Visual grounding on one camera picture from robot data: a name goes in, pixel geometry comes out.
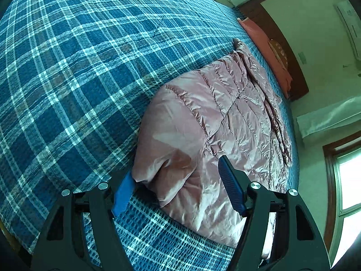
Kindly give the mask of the white wall air conditioner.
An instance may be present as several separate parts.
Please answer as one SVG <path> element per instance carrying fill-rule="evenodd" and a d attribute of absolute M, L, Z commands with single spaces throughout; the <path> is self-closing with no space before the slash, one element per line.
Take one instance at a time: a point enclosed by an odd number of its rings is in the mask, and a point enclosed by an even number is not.
<path fill-rule="evenodd" d="M 356 60 L 360 61 L 361 30 L 360 17 L 349 1 L 340 1 L 334 4 L 334 8 L 346 28 L 351 47 Z"/>

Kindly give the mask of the wall switch plate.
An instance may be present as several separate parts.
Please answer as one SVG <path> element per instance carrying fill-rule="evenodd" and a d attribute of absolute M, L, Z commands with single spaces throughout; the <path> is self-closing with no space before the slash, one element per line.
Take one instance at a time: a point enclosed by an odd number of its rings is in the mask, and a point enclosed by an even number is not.
<path fill-rule="evenodd" d="M 307 63 L 307 59 L 306 59 L 306 57 L 305 57 L 304 52 L 302 52 L 302 51 L 299 52 L 299 53 L 298 53 L 298 56 L 299 56 L 300 61 L 302 62 L 302 64 L 305 65 L 305 64 Z"/>

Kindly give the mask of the pale green curtain valance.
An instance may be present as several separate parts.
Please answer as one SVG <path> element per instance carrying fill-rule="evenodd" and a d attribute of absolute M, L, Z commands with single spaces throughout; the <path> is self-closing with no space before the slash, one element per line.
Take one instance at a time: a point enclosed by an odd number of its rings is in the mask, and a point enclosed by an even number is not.
<path fill-rule="evenodd" d="M 360 96 L 326 106 L 297 117 L 302 138 L 333 128 L 344 127 L 360 121 Z"/>

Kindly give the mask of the pink quilted down jacket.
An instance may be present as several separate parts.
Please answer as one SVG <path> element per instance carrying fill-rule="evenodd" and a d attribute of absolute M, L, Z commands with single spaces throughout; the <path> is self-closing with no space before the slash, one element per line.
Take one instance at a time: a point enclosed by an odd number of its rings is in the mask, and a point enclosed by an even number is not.
<path fill-rule="evenodd" d="M 235 247 L 244 222 L 218 172 L 222 156 L 250 180 L 283 192 L 292 164 L 281 98 L 239 39 L 229 55 L 163 85 L 138 135 L 132 176 L 172 219 Z"/>

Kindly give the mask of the salmon pink pillow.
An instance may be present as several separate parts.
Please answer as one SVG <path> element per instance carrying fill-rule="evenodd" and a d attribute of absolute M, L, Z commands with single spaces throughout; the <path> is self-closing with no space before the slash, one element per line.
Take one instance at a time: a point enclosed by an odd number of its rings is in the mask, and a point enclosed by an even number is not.
<path fill-rule="evenodd" d="M 245 29 L 248 36 L 252 39 L 253 43 L 256 45 L 262 56 L 265 58 L 267 64 L 273 71 L 273 74 L 275 75 L 285 98 L 289 98 L 292 77 L 289 74 L 288 69 L 285 70 L 273 54 L 273 51 L 268 44 L 268 41 L 270 40 L 268 35 L 254 21 L 250 20 L 249 18 L 245 18 L 244 20 L 238 18 L 237 21 L 241 25 L 241 27 Z"/>

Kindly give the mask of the blue plaid bedspread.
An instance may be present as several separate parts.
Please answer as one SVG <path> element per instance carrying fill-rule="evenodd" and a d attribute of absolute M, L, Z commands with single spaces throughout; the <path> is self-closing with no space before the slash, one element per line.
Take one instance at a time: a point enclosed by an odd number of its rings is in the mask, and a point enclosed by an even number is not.
<path fill-rule="evenodd" d="M 214 0 L 13 0 L 1 18 L 1 222 L 32 253 L 62 190 L 130 169 L 141 118 L 171 79 L 233 39 Z"/>

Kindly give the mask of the wood framed window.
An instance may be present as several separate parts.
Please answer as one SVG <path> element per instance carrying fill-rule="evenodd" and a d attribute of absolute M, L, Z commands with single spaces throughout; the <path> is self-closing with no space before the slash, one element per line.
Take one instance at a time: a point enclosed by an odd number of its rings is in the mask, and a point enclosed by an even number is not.
<path fill-rule="evenodd" d="M 324 242 L 335 267 L 360 234 L 360 132 L 323 146 L 328 206 Z"/>

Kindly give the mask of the round brown cushion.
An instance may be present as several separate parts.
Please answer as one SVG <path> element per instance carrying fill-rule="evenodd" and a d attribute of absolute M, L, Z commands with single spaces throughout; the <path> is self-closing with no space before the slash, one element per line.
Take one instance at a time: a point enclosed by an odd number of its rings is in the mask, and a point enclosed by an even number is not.
<path fill-rule="evenodd" d="M 276 41 L 276 40 L 269 40 L 268 41 L 269 47 L 273 51 L 273 54 L 277 58 L 278 62 L 281 64 L 281 66 L 287 70 L 288 69 L 288 58 L 286 55 L 285 50 L 282 48 L 282 46 Z"/>

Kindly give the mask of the dark wooden headboard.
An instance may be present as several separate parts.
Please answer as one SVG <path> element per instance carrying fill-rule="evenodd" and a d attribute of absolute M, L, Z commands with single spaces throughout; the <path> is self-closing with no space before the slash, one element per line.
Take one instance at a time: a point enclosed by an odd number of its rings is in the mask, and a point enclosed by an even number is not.
<path fill-rule="evenodd" d="M 273 71 L 290 101 L 309 93 L 302 69 L 286 37 L 258 0 L 250 0 L 237 8 L 243 17 L 239 20 L 249 37 Z"/>

